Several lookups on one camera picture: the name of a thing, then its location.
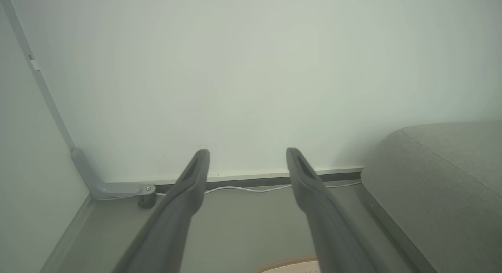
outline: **black wheel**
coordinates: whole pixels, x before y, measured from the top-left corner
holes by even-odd
[[[156,194],[141,195],[138,199],[138,207],[143,209],[151,209],[156,203]]]

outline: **gray floor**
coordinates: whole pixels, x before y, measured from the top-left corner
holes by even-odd
[[[362,203],[362,185],[330,191],[382,272],[413,272]],[[137,201],[99,201],[60,273],[111,272],[151,212],[139,209]],[[215,191],[206,195],[192,219],[181,272],[252,273],[272,262],[304,255],[315,255],[314,247],[306,217],[290,188],[268,193]]]

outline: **gray bracket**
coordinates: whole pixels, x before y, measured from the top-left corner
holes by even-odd
[[[74,148],[72,150],[71,158],[73,159],[73,162],[75,162],[82,178],[84,178],[87,187],[89,187],[93,198],[148,195],[155,191],[155,185],[104,182],[91,168],[89,160],[80,148]]]

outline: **white wall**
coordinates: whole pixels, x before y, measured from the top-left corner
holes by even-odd
[[[391,131],[502,117],[502,0],[13,0],[108,182],[364,164]]]
[[[88,194],[0,4],[0,272],[38,273]]]

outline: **gray sofa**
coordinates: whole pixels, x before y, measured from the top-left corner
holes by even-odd
[[[502,272],[502,122],[397,130],[365,162],[362,182],[422,273]]]

